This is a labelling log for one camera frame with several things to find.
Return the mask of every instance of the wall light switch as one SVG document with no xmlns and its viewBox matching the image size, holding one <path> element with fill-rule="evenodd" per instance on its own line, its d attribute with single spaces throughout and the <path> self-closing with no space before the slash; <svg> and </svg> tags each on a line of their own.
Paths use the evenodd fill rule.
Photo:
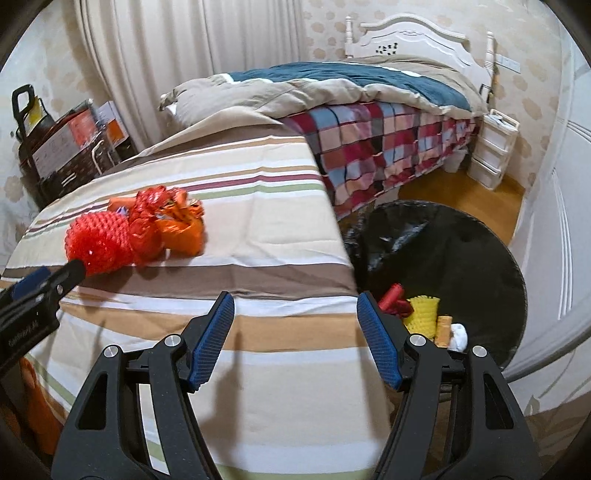
<svg viewBox="0 0 591 480">
<path fill-rule="evenodd" d="M 497 65 L 501 65 L 502 67 L 505 67 L 506 69 L 510 69 L 510 70 L 513 70 L 514 72 L 521 73 L 521 65 L 519 64 L 519 62 L 517 62 L 515 60 L 511 60 L 507 57 L 504 57 L 503 55 L 497 54 L 495 57 L 495 63 Z"/>
</svg>

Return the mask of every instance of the wooden floor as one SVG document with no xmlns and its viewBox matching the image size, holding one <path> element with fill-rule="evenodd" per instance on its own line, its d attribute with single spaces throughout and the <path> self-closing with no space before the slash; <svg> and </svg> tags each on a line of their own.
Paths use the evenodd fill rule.
<svg viewBox="0 0 591 480">
<path fill-rule="evenodd" d="M 523 187 L 507 177 L 491 192 L 472 180 L 465 170 L 446 173 L 438 168 L 402 186 L 398 197 L 442 203 L 462 210 L 484 222 L 508 244 L 513 237 L 523 193 Z"/>
</svg>

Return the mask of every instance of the blue gripper pad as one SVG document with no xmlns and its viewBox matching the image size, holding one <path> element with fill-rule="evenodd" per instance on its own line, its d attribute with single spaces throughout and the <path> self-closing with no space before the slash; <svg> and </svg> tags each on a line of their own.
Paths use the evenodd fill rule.
<svg viewBox="0 0 591 480">
<path fill-rule="evenodd" d="M 17 301 L 35 291 L 50 275 L 51 271 L 47 267 L 38 268 L 33 273 L 28 274 L 20 282 L 14 284 L 12 288 L 12 300 Z"/>
<path fill-rule="evenodd" d="M 357 320 L 369 345 L 376 367 L 382 380 L 397 390 L 402 383 L 402 375 L 398 369 L 398 352 L 387 334 L 378 312 L 362 293 L 357 298 Z"/>
<path fill-rule="evenodd" d="M 228 293 L 217 310 L 193 351 L 193 365 L 189 383 L 198 390 L 212 376 L 213 367 L 226 341 L 232 322 L 234 321 L 234 299 Z"/>
</svg>

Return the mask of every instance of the metal screw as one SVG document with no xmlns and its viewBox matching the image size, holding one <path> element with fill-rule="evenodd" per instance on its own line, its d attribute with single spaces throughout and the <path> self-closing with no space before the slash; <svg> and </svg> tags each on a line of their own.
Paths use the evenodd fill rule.
<svg viewBox="0 0 591 480">
<path fill-rule="evenodd" d="M 181 342 L 181 337 L 179 335 L 168 335 L 164 339 L 164 344 L 166 346 L 177 346 Z"/>
<path fill-rule="evenodd" d="M 423 337 L 422 335 L 411 335 L 409 338 L 409 341 L 414 346 L 423 346 L 423 345 L 425 345 L 425 343 L 427 343 L 427 341 L 425 340 L 425 337 Z"/>
<path fill-rule="evenodd" d="M 118 353 L 119 353 L 119 348 L 116 345 L 109 345 L 107 348 L 105 348 L 105 351 L 103 352 L 103 354 L 107 358 L 112 358 L 115 355 L 117 355 Z"/>
<path fill-rule="evenodd" d="M 486 348 L 484 348 L 483 346 L 480 345 L 476 345 L 473 349 L 472 349 L 472 353 L 476 356 L 479 356 L 480 358 L 486 356 L 487 351 Z"/>
</svg>

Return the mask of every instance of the plaid bedspread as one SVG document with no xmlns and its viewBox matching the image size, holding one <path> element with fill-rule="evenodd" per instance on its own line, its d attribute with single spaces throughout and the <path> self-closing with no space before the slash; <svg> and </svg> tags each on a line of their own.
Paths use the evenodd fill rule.
<svg viewBox="0 0 591 480">
<path fill-rule="evenodd" d="M 440 166 L 476 125 L 385 102 L 324 105 L 280 120 L 305 136 L 338 219 Z"/>
</svg>

